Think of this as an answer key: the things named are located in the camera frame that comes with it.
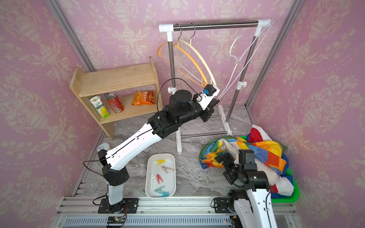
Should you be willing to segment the rainbow striped jacket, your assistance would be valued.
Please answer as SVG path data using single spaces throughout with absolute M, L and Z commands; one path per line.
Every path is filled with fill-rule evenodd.
M 243 137 L 230 135 L 207 143 L 200 151 L 200 164 L 203 169 L 210 167 L 223 168 L 222 162 L 217 162 L 216 158 L 225 153 L 230 154 L 234 159 L 234 163 L 237 164 L 240 149 L 254 152 L 257 169 L 265 172 L 270 186 L 275 185 L 279 177 L 284 175 L 289 168 L 289 161 L 284 154 L 286 147 L 278 142 L 269 140 L 250 143 Z

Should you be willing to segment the wooden clothes hanger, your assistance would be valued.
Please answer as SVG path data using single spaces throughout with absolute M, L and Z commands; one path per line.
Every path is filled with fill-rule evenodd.
M 180 72 L 183 76 L 187 77 L 188 79 L 192 80 L 194 83 L 196 84 L 201 84 L 201 87 L 205 87 L 206 85 L 208 85 L 208 80 L 207 80 L 207 77 L 205 76 L 204 72 L 202 71 L 202 69 L 200 68 L 200 66 L 198 65 L 198 63 L 196 62 L 196 60 L 186 51 L 184 50 L 182 47 L 181 47 L 181 44 L 184 44 L 186 45 L 187 47 L 189 47 L 196 55 L 197 57 L 200 59 L 200 61 L 203 63 L 203 65 L 205 66 L 209 76 L 210 76 L 210 79 L 211 79 L 211 83 L 213 85 L 216 85 L 216 81 L 215 81 L 215 78 L 209 68 L 209 66 L 207 65 L 206 61 L 204 60 L 204 58 L 202 57 L 202 55 L 199 53 L 199 51 L 193 47 L 191 45 L 191 42 L 188 43 L 184 40 L 180 41 L 178 38 L 178 41 L 176 43 L 173 43 L 173 29 L 174 29 L 174 25 L 173 24 L 160 24 L 159 25 L 159 31 L 161 33 L 166 33 L 167 35 L 167 42 L 161 44 L 158 49 L 157 49 L 157 56 L 160 57 L 161 59 L 163 59 L 166 63 L 168 63 L 169 65 L 171 64 L 171 60 L 167 60 L 166 58 L 163 57 L 163 54 L 162 54 L 162 46 L 163 45 L 169 45 L 170 43 L 172 44 L 172 47 L 173 48 L 176 48 L 178 50 L 180 50 L 183 54 L 185 54 L 189 59 L 190 61 L 195 65 L 195 67 L 197 68 L 198 72 L 200 73 L 201 75 L 201 79 L 199 79 L 198 77 L 196 77 L 194 74 L 192 74 L 190 71 L 188 71 L 184 66 L 183 64 L 181 64 L 180 62 L 178 62 L 177 60 L 174 61 L 174 63 L 177 63 L 180 65 L 180 67 L 182 67 L 185 71 L 187 71 L 187 73 L 189 73 L 191 76 L 188 76 L 186 75 L 185 73 L 183 73 L 181 70 L 177 69 L 175 67 L 175 69 Z

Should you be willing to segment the pink clothespin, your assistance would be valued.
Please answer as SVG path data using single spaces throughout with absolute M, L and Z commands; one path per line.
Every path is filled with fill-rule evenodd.
M 170 167 L 167 167 L 167 166 L 164 166 L 162 165 L 161 168 L 163 169 L 164 172 L 166 173 L 169 173 L 169 171 L 174 171 L 174 169 L 170 168 Z

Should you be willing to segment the blue clothespin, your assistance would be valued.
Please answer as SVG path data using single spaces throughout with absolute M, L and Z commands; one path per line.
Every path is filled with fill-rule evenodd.
M 158 192 L 160 194 L 160 197 L 169 197 L 169 192 Z

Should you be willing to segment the red clothespin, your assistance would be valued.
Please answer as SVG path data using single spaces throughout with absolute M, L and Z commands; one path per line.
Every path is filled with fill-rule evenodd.
M 156 181 L 158 184 L 163 183 L 163 179 L 161 178 L 161 176 L 159 174 L 156 175 Z

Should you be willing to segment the teal green clothespin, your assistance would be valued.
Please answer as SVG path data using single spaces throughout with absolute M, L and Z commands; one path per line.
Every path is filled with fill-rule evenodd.
M 165 186 L 160 186 L 159 188 L 155 189 L 154 192 L 158 193 L 158 192 L 165 192 L 164 190 Z

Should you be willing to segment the cream white clothes hanger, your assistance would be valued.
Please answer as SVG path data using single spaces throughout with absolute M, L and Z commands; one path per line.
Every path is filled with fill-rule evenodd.
M 202 64 L 204 65 L 205 69 L 207 70 L 207 73 L 208 73 L 208 75 L 210 77 L 210 83 L 213 84 L 213 85 L 216 85 L 216 81 L 215 81 L 215 78 L 213 76 L 212 71 L 210 70 L 210 67 L 208 66 L 207 62 L 205 61 L 205 59 L 201 55 L 201 53 L 192 45 L 192 39 L 193 39 L 193 37 L 196 34 L 196 26 L 193 23 L 191 23 L 190 25 L 193 27 L 194 34 L 191 36 L 189 43 L 187 41 L 184 41 L 184 40 L 179 41 L 179 38 L 178 38 L 177 46 L 178 46 L 178 48 L 180 50 L 182 50 L 182 48 L 180 48 L 180 43 L 183 43 L 186 46 L 188 46 L 197 55 L 198 59 L 202 62 Z M 205 85 L 208 84 L 207 77 L 205 76 L 205 74 L 203 73 L 202 69 L 200 68 L 200 66 L 198 65 L 198 63 L 195 61 L 195 59 L 192 58 L 190 54 L 189 55 L 186 54 L 186 56 L 191 59 L 191 61 L 194 63 L 194 65 L 198 69 L 199 73 L 201 74 L 201 84 L 202 84 L 202 87 L 204 87 Z

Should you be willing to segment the white clothespin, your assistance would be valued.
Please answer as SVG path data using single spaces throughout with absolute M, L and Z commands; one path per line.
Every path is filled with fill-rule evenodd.
M 150 187 L 153 188 L 154 184 L 155 183 L 158 183 L 157 179 L 156 179 L 156 176 L 154 173 L 151 174 L 151 185 Z

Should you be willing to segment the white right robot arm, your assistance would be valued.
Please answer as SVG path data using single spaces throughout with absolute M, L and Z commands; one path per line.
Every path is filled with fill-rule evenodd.
M 227 194 L 228 208 L 237 213 L 240 228 L 276 228 L 277 223 L 271 202 L 271 189 L 267 175 L 258 171 L 252 150 L 239 150 L 239 162 L 225 153 L 215 160 L 225 169 L 224 177 L 230 185 L 239 180 L 239 190 Z

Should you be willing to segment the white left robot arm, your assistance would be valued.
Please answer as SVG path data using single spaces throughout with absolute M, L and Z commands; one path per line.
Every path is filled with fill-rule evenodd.
M 178 90 L 169 98 L 169 104 L 150 117 L 142 128 L 119 146 L 98 152 L 102 175 L 108 183 L 107 199 L 110 205 L 123 200 L 123 186 L 129 179 L 126 165 L 140 152 L 166 138 L 189 121 L 200 118 L 207 122 L 219 103 L 220 90 L 208 84 L 202 92 L 193 95 Z

